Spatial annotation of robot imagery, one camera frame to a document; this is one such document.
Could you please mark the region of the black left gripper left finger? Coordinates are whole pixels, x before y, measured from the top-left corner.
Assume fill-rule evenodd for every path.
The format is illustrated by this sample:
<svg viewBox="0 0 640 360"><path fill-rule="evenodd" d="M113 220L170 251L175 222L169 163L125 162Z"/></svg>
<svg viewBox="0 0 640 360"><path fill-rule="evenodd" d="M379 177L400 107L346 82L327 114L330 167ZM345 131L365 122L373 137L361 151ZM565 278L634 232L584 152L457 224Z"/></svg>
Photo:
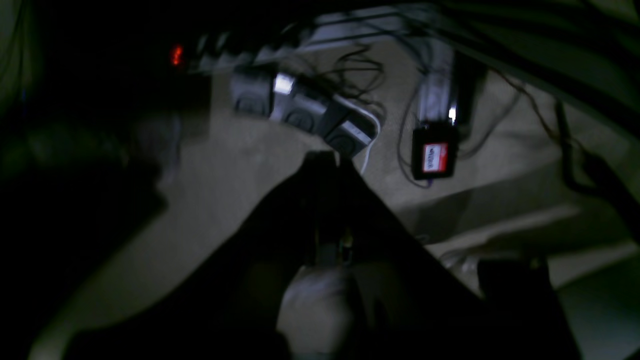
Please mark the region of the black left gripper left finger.
<svg viewBox="0 0 640 360"><path fill-rule="evenodd" d="M67 360L290 360L282 299L311 257L318 189L334 152L309 152L176 289L115 325L74 336Z"/></svg>

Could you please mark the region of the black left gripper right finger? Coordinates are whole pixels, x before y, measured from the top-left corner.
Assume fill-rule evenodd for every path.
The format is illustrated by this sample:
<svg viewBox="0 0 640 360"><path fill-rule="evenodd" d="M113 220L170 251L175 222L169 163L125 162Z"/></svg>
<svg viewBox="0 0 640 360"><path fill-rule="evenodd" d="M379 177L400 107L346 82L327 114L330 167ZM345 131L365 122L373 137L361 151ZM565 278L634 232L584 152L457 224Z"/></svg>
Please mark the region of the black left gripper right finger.
<svg viewBox="0 0 640 360"><path fill-rule="evenodd" d="M482 257L482 296L414 239L351 161L338 165L375 360L580 360L544 260Z"/></svg>

